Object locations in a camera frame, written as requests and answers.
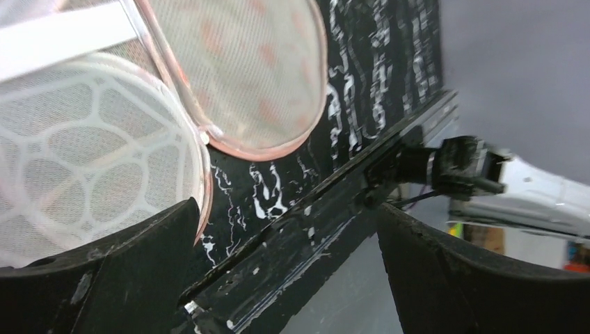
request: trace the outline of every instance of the white plastic bar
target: white plastic bar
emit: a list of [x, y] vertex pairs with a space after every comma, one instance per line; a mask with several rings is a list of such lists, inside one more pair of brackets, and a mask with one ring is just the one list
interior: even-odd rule
[[0, 29], [0, 82], [137, 38], [118, 1]]

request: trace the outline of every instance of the black cable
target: black cable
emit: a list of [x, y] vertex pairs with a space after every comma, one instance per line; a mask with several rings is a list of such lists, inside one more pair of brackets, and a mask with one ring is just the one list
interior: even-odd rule
[[440, 193], [438, 193], [437, 191], [431, 191], [429, 193], [423, 193], [422, 195], [418, 195], [418, 196], [409, 198], [407, 200], [400, 200], [400, 201], [397, 201], [397, 202], [389, 200], [389, 201], [387, 201], [387, 203], [389, 203], [389, 204], [391, 204], [391, 205], [393, 205], [393, 206], [395, 206], [397, 208], [402, 208], [405, 205], [412, 204], [412, 203], [417, 202], [419, 200], [425, 200], [427, 198], [436, 197], [436, 196], [439, 196], [439, 195], [440, 195]]

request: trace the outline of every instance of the gray wall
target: gray wall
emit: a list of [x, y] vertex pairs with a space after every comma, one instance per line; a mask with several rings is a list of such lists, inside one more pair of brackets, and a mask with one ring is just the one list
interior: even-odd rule
[[[590, 184], [590, 1], [442, 0], [446, 86], [461, 133]], [[412, 213], [441, 228], [445, 201]], [[284, 334], [401, 333], [376, 238], [365, 241]]]

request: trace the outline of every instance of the black surface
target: black surface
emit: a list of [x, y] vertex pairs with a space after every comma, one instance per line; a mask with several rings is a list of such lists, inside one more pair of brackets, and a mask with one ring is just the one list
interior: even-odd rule
[[498, 255], [391, 206], [380, 211], [404, 333], [588, 333], [590, 276]]
[[0, 269], [7, 333], [165, 333], [199, 211], [194, 199], [22, 269]]
[[[436, 102], [448, 101], [450, 96], [453, 94], [441, 94], [430, 111], [442, 112], [446, 103]], [[249, 331], [278, 333], [348, 254], [374, 232], [365, 223], [366, 217], [359, 218], [371, 212], [366, 199], [383, 202], [385, 196], [379, 194], [391, 193], [397, 184], [381, 180], [370, 186], [365, 176], [384, 175], [380, 168], [394, 175], [394, 166], [380, 162], [389, 161], [384, 158], [397, 156], [403, 148], [420, 145], [422, 122], [423, 117], [416, 117], [398, 123], [265, 229], [239, 257], [218, 267], [220, 276], [206, 280], [189, 295], [205, 309], [196, 321], [213, 317], [240, 331], [254, 319]], [[325, 256], [327, 248], [327, 253], [334, 251], [337, 256]]]
[[210, 150], [217, 187], [187, 293], [247, 242], [260, 242], [266, 226], [442, 87], [437, 1], [318, 3], [328, 33], [325, 116], [300, 149], [277, 161], [250, 163]]

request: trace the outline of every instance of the mesh screen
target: mesh screen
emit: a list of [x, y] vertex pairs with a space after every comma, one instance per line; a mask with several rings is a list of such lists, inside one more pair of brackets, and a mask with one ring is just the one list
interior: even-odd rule
[[64, 0], [0, 0], [0, 27], [56, 11]]
[[[66, 10], [74, 10], [74, 9], [82, 9], [88, 8], [91, 6], [100, 5], [107, 2], [112, 2], [112, 0], [62, 0], [63, 5], [61, 6], [62, 11]], [[153, 56], [157, 56], [155, 54], [150, 54], [144, 46], [141, 44], [139, 40], [132, 40], [122, 45], [116, 45], [112, 48], [107, 50], [103, 50], [110, 54], [115, 54], [116, 56], [122, 57], [131, 61], [132, 63], [138, 65], [139, 67], [143, 68], [144, 70], [148, 71], [150, 74], [154, 75], [157, 78], [162, 79], [156, 65], [154, 64]]]
[[314, 0], [150, 5], [204, 112], [198, 122], [217, 129], [214, 145], [258, 160], [269, 149], [286, 155], [305, 140], [323, 111], [326, 85], [326, 37]]
[[202, 207], [199, 143], [151, 78], [92, 54], [0, 83], [0, 267], [87, 244], [191, 196]]

